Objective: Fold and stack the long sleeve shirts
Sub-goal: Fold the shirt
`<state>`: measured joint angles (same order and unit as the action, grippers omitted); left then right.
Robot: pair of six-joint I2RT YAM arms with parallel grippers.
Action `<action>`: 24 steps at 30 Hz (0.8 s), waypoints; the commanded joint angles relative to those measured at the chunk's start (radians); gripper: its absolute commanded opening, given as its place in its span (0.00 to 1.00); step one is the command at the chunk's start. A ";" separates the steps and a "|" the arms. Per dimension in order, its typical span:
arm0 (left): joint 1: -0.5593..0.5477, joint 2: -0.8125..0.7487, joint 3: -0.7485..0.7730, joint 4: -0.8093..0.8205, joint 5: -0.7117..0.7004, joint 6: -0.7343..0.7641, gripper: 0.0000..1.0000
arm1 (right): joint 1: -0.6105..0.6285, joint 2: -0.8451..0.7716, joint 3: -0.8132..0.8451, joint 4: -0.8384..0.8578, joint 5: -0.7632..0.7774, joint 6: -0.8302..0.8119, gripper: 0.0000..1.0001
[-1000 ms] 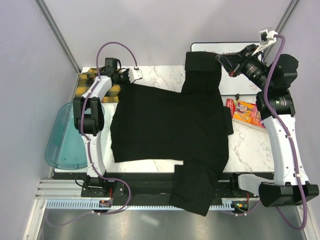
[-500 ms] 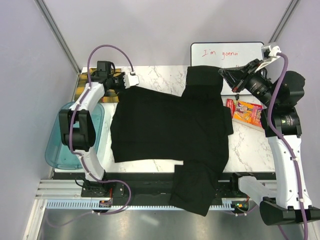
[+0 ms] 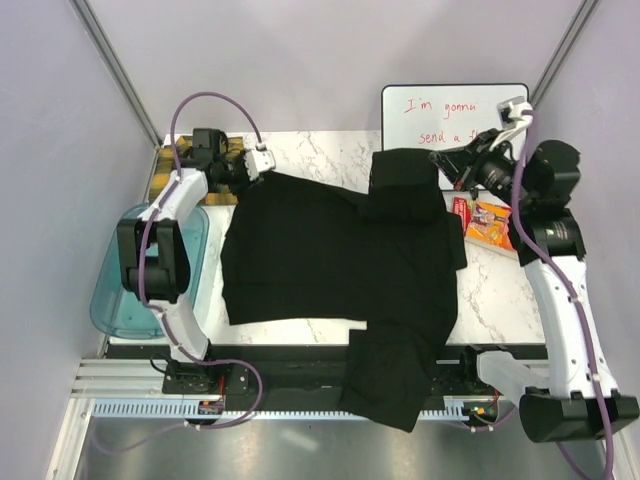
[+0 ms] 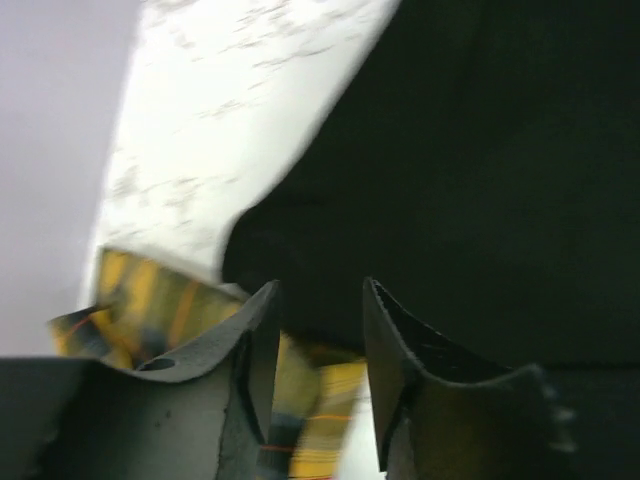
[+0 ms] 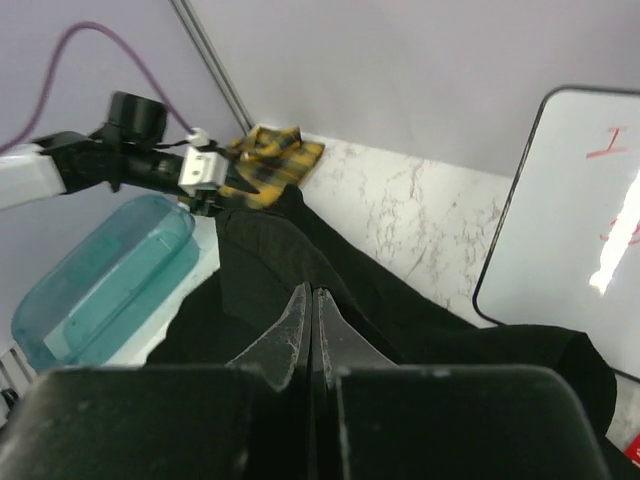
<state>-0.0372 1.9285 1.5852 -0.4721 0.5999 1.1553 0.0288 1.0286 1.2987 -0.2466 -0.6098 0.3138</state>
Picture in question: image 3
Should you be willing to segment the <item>black long sleeve shirt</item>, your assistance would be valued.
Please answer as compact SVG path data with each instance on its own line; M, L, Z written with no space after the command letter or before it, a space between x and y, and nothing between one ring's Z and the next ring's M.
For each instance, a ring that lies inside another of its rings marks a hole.
M344 319L338 406L411 432L458 317L460 219L424 149L372 157L366 193L268 172L241 192L221 253L228 319Z

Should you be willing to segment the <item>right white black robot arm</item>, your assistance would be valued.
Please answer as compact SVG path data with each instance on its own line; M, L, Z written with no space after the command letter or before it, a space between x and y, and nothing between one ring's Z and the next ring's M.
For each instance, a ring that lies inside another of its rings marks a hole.
M605 440L639 417L602 353L586 288L586 249L568 203L580 179L579 152L547 140L529 158L514 159L495 129L468 145L428 158L457 191L483 187L510 203L508 233L533 290L546 341L549 373L541 376L505 350L489 350L458 368L477 394L492 386L519 411L535 443Z

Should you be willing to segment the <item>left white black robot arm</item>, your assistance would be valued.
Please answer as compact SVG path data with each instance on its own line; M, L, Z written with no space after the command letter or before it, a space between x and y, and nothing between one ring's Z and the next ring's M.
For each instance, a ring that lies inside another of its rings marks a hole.
M156 199L137 217L117 224L120 277L123 288L158 320L171 358L191 362L185 382L208 393L218 385L220 371L205 360L210 341L188 299L191 265L182 226L208 194L222 186L232 193L250 187L276 161L265 143L234 149L224 132L210 128L195 129L186 147L173 141L171 153L174 169Z

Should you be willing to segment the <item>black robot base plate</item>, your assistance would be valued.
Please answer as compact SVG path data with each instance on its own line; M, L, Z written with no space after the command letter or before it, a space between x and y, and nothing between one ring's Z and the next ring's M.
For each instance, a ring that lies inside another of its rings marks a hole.
M441 408L447 400L482 406L494 400L495 389L482 383L471 365L470 354L478 351L477 346L445 347L426 379L426 410ZM258 370L264 388L260 412L336 412L352 373L346 346L215 346L212 356L240 359ZM258 381L244 366L179 363L164 353L154 354L150 363L164 374L165 394L220 394L229 410L248 408L256 399Z

